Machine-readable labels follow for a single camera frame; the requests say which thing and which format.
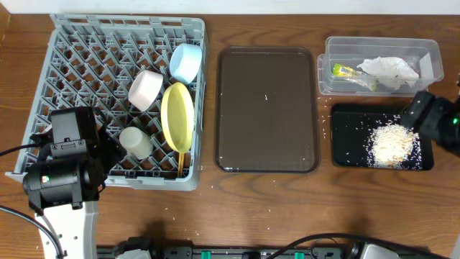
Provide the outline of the white tissue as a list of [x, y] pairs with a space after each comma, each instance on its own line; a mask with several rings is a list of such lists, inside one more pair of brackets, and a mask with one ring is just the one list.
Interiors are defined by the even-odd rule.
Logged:
[[368, 75], [374, 76], [379, 83], [395, 91], [403, 84], [412, 87], [419, 79], [419, 74], [406, 61], [398, 57], [365, 59], [357, 68]]

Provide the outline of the green yellow snack wrapper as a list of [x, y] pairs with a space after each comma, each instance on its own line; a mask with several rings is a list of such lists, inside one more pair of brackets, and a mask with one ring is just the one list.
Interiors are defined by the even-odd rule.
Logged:
[[370, 91], [376, 91], [378, 89], [378, 80], [375, 77], [340, 63], [334, 65], [332, 73], [334, 76], [341, 77], [352, 83], [357, 83], [360, 86], [368, 88]]

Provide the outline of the light blue bowl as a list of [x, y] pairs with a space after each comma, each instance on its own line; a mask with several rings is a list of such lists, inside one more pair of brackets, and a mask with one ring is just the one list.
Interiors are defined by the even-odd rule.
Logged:
[[171, 76], [185, 85], [192, 83], [199, 72], [202, 54], [198, 45], [182, 43], [177, 46], [170, 59]]

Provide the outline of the wooden chopstick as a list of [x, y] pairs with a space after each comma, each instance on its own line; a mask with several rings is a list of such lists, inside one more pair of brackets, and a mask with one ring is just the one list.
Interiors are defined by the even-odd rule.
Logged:
[[178, 169], [178, 175], [180, 178], [183, 177], [184, 162], [185, 162], [185, 153], [180, 153], [179, 154], [179, 169]]
[[184, 154], [179, 153], [178, 156], [178, 178], [181, 178], [183, 175], [183, 160], [184, 160]]

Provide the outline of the yellow plate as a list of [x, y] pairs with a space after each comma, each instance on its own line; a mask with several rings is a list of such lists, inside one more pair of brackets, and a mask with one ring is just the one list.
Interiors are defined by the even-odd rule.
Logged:
[[161, 124], [167, 144], [178, 153], [191, 149], [194, 107], [187, 87], [180, 83], [169, 86], [161, 101]]

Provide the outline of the white pink bowl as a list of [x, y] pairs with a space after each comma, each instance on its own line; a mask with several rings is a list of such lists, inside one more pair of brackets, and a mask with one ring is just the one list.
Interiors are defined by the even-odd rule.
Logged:
[[128, 100], [141, 112], [145, 112], [154, 103], [160, 92], [163, 76], [152, 71], [142, 71], [132, 83]]

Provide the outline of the cream white cup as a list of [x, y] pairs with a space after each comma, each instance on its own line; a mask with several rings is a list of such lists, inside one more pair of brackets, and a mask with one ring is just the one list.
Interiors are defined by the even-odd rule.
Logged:
[[137, 127], [127, 127], [119, 135], [121, 146], [137, 160], [148, 158], [153, 151], [150, 137]]

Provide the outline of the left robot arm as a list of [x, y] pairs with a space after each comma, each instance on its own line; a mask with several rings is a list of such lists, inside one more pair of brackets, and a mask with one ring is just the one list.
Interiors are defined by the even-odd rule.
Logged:
[[106, 125], [97, 125], [101, 113], [89, 106], [55, 110], [50, 131], [31, 137], [40, 151], [22, 184], [46, 258], [97, 256], [100, 193], [110, 170], [126, 155]]

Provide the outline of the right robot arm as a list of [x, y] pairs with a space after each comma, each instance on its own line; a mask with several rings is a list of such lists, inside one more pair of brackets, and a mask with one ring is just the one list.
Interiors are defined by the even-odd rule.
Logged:
[[[427, 91], [415, 94], [401, 114], [402, 126], [436, 142], [444, 150], [459, 155], [459, 100], [454, 102]], [[363, 259], [401, 259], [404, 254], [416, 258], [440, 258], [421, 248], [383, 241], [366, 242], [361, 249]]]

